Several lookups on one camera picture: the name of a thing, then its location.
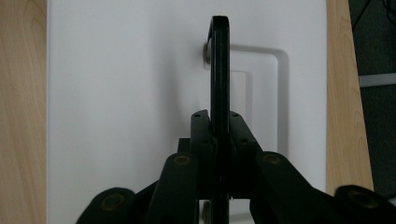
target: black mechanical arm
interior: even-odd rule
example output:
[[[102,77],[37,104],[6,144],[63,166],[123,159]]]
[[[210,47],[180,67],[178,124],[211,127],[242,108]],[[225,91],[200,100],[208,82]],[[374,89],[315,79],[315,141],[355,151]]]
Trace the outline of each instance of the black mechanical arm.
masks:
[[[396,208],[358,186],[332,197],[314,189],[284,156],[262,151],[243,118],[230,111],[230,29],[227,17],[210,23],[205,60],[211,64],[211,110],[191,116],[191,138],[180,138],[158,181],[133,193],[98,194],[77,224],[229,223],[229,201],[249,199],[254,222],[395,223]]]

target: screw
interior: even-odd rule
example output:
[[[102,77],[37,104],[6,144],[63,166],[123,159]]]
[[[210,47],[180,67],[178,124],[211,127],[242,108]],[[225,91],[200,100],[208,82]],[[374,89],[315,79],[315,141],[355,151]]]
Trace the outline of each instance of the screw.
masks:
[[[355,203],[358,203],[366,208],[376,208],[379,206],[378,200],[376,200],[372,195],[358,191],[356,189],[351,189],[347,196]]]
[[[177,157],[174,159],[174,162],[175,162],[177,165],[185,165],[185,164],[187,164],[187,163],[190,162],[190,157],[188,157],[188,156],[177,156]]]
[[[105,211],[114,211],[125,201],[122,194],[113,193],[102,200],[102,209]]]
[[[262,157],[262,159],[272,164],[278,164],[280,162],[280,158],[273,154],[266,154]]]

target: white surface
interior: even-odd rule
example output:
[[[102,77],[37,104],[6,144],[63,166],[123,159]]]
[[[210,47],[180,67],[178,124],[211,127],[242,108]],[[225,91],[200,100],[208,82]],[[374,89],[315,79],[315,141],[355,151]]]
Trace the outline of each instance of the white surface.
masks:
[[[105,189],[158,179],[191,114],[209,109],[214,15],[230,20],[232,110],[325,190],[325,0],[50,0],[48,223],[75,223]],[[232,207],[235,223],[246,213]]]
[[[361,87],[386,86],[396,84],[396,73],[359,76]]]

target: wooden surface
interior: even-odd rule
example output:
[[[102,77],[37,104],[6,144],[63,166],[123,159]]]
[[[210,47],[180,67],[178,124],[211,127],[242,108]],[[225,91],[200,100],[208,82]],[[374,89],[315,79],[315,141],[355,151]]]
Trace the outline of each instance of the wooden surface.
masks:
[[[373,189],[347,0],[328,0],[327,192]]]
[[[0,0],[0,223],[45,223],[46,0]],[[372,189],[347,0],[328,0],[328,192]]]
[[[0,0],[0,223],[46,221],[46,1]]]

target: white tray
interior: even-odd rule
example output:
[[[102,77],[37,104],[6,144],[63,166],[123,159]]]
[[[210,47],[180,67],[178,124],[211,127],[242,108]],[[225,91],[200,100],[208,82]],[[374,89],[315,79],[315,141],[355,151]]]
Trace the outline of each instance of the white tray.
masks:
[[[48,223],[75,223],[101,191],[159,178],[191,114],[209,109],[214,15],[230,21],[232,110],[325,190],[325,0],[50,0]],[[232,223],[252,223],[241,204]]]

